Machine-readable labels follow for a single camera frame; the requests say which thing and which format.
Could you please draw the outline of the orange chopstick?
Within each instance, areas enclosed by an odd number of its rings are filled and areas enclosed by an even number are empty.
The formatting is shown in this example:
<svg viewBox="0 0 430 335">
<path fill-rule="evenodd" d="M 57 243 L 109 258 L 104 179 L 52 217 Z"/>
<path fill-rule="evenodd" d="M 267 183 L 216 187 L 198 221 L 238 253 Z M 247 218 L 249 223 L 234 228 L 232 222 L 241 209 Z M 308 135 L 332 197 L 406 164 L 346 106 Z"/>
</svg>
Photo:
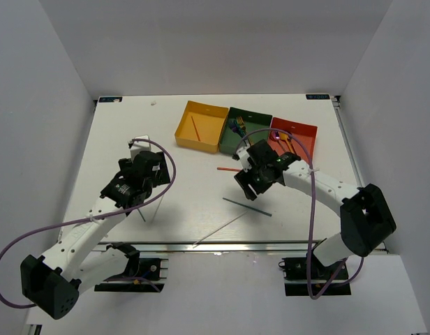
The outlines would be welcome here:
<svg viewBox="0 0 430 335">
<path fill-rule="evenodd" d="M 196 137 L 197 137 L 197 140 L 198 140 L 198 142 L 201 142 L 200 134 L 199 134 L 199 132 L 198 132 L 198 127 L 196 126 L 196 122 L 195 122 L 195 119 L 193 118 L 193 115 L 191 115 L 191 122 L 192 122 L 192 124 L 193 124 L 193 128 L 194 128 L 194 131 L 195 131 L 195 135 L 196 135 Z"/>
<path fill-rule="evenodd" d="M 218 171 L 227 171 L 227 172 L 240 172 L 242 169 L 231 168 L 231 167 L 217 167 Z"/>
</svg>

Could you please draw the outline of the teal chopstick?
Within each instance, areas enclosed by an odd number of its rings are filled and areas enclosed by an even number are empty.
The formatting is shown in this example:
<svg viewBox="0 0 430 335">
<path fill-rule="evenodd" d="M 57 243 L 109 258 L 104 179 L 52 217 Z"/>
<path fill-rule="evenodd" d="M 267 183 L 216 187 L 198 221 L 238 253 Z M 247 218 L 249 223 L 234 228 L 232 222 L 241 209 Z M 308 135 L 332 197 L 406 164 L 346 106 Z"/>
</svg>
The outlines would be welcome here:
<svg viewBox="0 0 430 335">
<path fill-rule="evenodd" d="M 235 204 L 235 205 L 237 205 L 237 206 L 243 207 L 243 208 L 245 208 L 245 209 L 249 209 L 249 210 L 251 210 L 251 211 L 254 211 L 254 212 L 260 213 L 260 214 L 262 214 L 262 215 L 265 215 L 265 216 L 268 216 L 268 217 L 272 217 L 272 214 L 271 214 L 271 213 L 269 213 L 269 212 L 267 212 L 267 211 L 263 211 L 263 210 L 261 210 L 261 209 L 255 208 L 255 207 L 252 207 L 251 205 L 243 204 L 243 203 L 241 203 L 241 202 L 237 202 L 237 201 L 234 201 L 234 200 L 231 200 L 231 199 L 228 199 L 228 198 L 222 198 L 222 199 L 223 199 L 223 200 L 225 200 L 225 201 L 227 201 L 227 202 L 229 202 L 229 203 L 232 203 L 232 204 Z"/>
<path fill-rule="evenodd" d="M 138 209 L 138 213 L 141 216 L 141 219 L 143 220 L 143 222 L 146 222 L 144 215 L 142 214 L 142 212 Z"/>
</svg>

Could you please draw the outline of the white chopstick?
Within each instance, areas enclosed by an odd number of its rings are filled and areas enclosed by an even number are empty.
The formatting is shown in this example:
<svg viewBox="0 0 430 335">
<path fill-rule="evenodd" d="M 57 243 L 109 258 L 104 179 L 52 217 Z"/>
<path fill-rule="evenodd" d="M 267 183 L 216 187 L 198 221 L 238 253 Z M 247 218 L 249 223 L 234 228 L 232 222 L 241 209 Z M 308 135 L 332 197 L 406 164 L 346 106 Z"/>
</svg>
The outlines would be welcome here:
<svg viewBox="0 0 430 335">
<path fill-rule="evenodd" d="M 209 237 L 211 237 L 212 235 L 215 235 L 218 231 L 222 230 L 223 228 L 229 226 L 231 223 L 235 222 L 236 220 L 238 220 L 239 218 L 241 218 L 242 216 L 244 216 L 245 214 L 247 214 L 248 211 L 243 211 L 241 214 L 239 214 L 238 216 L 234 217 L 233 219 L 229 220 L 228 222 L 222 224 L 221 226 L 217 227 L 215 230 L 211 231 L 210 233 L 206 234 L 205 236 L 203 236 L 202 238 L 200 238 L 199 240 L 195 241 L 192 245 L 191 248 L 195 248 L 196 246 L 198 246 L 199 244 L 201 244 L 204 240 L 208 239 Z"/>
<path fill-rule="evenodd" d="M 154 222 L 154 220 L 155 220 L 155 218 L 156 218 L 156 215 L 157 215 L 157 213 L 158 213 L 158 210 L 159 210 L 159 208 L 160 208 L 160 205 L 161 205 L 161 203 L 162 203 L 162 200 L 163 200 L 163 197 L 161 197 L 161 198 L 160 198 L 160 200 L 159 200 L 159 202 L 158 202 L 158 204 L 157 204 L 157 206 L 156 206 L 156 209 L 155 209 L 155 211 L 154 211 L 154 214 L 153 214 L 153 216 L 152 216 L 152 218 L 151 218 L 151 223 L 153 223 L 153 222 Z"/>
</svg>

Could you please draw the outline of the iridescent pink spoon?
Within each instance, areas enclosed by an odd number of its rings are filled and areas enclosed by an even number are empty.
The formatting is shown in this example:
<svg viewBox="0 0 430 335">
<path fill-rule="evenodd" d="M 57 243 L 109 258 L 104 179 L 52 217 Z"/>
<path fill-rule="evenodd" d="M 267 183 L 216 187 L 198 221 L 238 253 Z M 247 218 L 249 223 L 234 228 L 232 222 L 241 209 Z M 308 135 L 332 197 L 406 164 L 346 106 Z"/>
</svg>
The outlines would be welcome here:
<svg viewBox="0 0 430 335">
<path fill-rule="evenodd" d="M 281 138 L 278 131 L 271 131 L 270 137 L 275 143 L 277 143 L 277 145 L 280 146 L 280 148 L 282 148 L 282 150 L 285 150 L 285 147 L 281 143 Z"/>
</svg>

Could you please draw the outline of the purple iridescent fork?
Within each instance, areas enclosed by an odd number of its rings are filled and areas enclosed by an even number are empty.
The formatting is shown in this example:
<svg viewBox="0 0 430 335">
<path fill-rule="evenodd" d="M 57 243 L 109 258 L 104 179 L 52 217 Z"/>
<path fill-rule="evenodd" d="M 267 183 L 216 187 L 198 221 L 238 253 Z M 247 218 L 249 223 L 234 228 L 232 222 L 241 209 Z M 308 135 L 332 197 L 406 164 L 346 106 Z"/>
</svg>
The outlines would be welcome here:
<svg viewBox="0 0 430 335">
<path fill-rule="evenodd" d="M 228 122 L 228 126 L 229 126 L 230 130 L 231 130 L 233 133 L 236 133 L 238 136 L 240 136 L 240 137 L 244 137 L 244 136 L 246 135 L 246 133 L 244 132 L 244 130 L 243 130 L 243 129 L 242 129 L 242 127 L 238 124 L 238 122 L 237 122 L 237 121 L 235 121 L 235 120 L 231 119 L 231 120 Z"/>
</svg>

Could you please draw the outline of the fork with green marbled handle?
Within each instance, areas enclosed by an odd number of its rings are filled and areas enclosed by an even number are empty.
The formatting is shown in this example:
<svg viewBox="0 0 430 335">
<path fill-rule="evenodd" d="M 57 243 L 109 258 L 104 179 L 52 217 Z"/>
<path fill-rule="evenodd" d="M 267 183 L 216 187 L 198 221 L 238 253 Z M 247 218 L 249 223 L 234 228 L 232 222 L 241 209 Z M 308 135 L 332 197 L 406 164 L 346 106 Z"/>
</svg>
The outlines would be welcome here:
<svg viewBox="0 0 430 335">
<path fill-rule="evenodd" d="M 245 142 L 245 144 L 248 143 L 249 146 L 253 145 L 253 142 L 251 141 L 251 139 L 249 137 L 246 138 L 244 142 Z"/>
</svg>

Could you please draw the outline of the gold fork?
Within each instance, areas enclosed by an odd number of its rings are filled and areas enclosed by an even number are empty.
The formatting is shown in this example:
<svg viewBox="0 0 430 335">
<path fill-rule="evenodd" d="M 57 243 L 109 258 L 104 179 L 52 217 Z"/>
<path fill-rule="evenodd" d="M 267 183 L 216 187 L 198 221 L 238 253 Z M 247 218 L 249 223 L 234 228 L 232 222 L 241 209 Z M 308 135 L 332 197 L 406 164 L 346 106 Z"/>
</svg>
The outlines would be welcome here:
<svg viewBox="0 0 430 335">
<path fill-rule="evenodd" d="M 237 122 L 237 128 L 239 129 L 241 136 L 242 137 L 246 136 L 247 134 L 246 124 L 244 123 L 244 120 L 242 119 L 242 117 L 237 117 L 236 122 Z"/>
</svg>

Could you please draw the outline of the black iridescent spoon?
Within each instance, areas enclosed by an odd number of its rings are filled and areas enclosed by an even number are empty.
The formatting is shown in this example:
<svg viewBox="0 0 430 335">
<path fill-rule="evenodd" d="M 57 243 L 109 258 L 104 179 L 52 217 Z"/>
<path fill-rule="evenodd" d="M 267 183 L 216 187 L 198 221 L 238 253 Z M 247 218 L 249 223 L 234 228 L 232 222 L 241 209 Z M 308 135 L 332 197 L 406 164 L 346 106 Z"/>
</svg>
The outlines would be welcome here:
<svg viewBox="0 0 430 335">
<path fill-rule="evenodd" d="M 287 144 L 289 150 L 291 153 L 296 154 L 295 148 L 292 145 L 291 139 L 286 135 L 285 137 L 282 137 L 282 140 Z"/>
</svg>

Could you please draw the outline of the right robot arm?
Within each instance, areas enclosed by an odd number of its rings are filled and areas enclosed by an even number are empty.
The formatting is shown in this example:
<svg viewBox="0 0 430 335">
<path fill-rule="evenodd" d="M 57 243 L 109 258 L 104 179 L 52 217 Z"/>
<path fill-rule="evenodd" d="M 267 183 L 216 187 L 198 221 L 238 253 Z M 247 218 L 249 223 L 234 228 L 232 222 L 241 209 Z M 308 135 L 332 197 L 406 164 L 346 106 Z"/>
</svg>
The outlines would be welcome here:
<svg viewBox="0 0 430 335">
<path fill-rule="evenodd" d="M 266 141 L 238 149 L 234 158 L 242 164 L 235 175 L 247 199 L 254 201 L 273 184 L 310 195 L 340 218 L 340 230 L 317 244 L 306 261 L 308 273 L 323 278 L 339 260 L 368 256 L 396 230 L 396 223 L 379 187 L 353 186 L 323 172 L 289 151 L 279 155 Z"/>
</svg>

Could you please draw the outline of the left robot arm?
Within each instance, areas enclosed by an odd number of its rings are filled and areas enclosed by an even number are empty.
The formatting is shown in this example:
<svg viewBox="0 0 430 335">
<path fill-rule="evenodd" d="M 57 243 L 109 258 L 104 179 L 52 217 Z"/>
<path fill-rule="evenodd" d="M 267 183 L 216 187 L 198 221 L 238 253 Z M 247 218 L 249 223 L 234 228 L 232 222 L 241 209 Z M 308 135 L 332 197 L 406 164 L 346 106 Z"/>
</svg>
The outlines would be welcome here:
<svg viewBox="0 0 430 335">
<path fill-rule="evenodd" d="M 108 245 L 95 258 L 88 255 L 154 188 L 169 184 L 170 175 L 162 151 L 139 151 L 118 164 L 118 173 L 101 191 L 87 222 L 20 265 L 23 295 L 55 320 L 69 313 L 88 289 L 111 277 L 133 278 L 139 271 L 139 251 L 124 242 Z"/>
</svg>

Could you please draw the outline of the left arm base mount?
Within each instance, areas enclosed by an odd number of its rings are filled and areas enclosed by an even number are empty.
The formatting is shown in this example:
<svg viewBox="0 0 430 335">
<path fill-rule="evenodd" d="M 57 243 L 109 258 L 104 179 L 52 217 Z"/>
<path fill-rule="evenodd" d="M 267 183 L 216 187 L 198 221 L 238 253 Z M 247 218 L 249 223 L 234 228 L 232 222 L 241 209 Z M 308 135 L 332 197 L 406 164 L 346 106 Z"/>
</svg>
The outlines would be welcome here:
<svg viewBox="0 0 430 335">
<path fill-rule="evenodd" d="M 168 277 L 169 258 L 165 254 L 135 251 L 126 243 L 108 244 L 105 251 L 119 250 L 129 261 L 121 274 L 113 275 L 94 286 L 95 292 L 160 293 Z"/>
</svg>

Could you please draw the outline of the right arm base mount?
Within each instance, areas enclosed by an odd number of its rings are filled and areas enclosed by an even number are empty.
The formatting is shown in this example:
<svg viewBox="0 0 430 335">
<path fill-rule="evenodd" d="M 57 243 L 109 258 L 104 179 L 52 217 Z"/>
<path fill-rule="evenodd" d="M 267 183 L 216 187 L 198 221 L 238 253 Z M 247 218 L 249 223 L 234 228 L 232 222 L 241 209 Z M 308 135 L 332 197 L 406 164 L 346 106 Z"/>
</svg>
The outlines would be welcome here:
<svg viewBox="0 0 430 335">
<path fill-rule="evenodd" d="M 285 296 L 287 297 L 308 297 L 307 269 L 308 262 L 306 257 L 288 257 L 282 258 L 279 263 L 279 269 L 283 272 L 283 282 Z M 350 296 L 350 284 L 343 282 L 349 279 L 348 269 L 341 261 L 333 265 L 323 267 L 317 265 L 314 260 L 311 262 L 311 289 L 313 295 L 317 295 L 325 286 L 326 282 L 334 275 L 334 272 L 340 267 L 338 274 L 330 286 L 324 291 L 324 296 Z"/>
</svg>

